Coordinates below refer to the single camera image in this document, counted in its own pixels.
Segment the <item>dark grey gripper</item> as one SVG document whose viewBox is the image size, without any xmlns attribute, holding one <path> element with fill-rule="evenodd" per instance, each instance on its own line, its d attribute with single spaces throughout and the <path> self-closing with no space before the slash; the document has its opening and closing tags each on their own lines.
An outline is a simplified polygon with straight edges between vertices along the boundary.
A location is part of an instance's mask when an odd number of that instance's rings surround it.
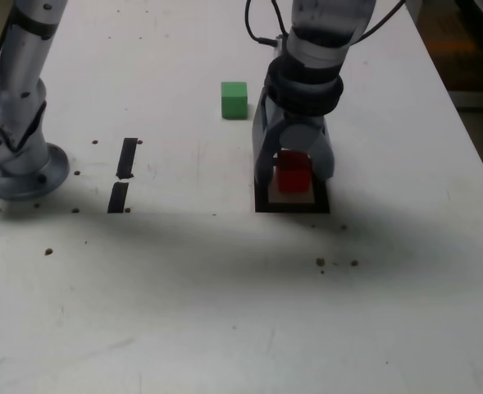
<svg viewBox="0 0 483 394">
<path fill-rule="evenodd" d="M 325 118 L 292 113 L 286 113 L 284 118 L 283 109 L 271 99 L 266 88 L 262 89 L 257 102 L 252 142 L 254 178 L 259 186 L 271 183 L 273 158 L 281 147 L 305 153 L 312 160 L 318 180 L 329 180 L 334 175 L 335 156 L 326 133 Z"/>
</svg>

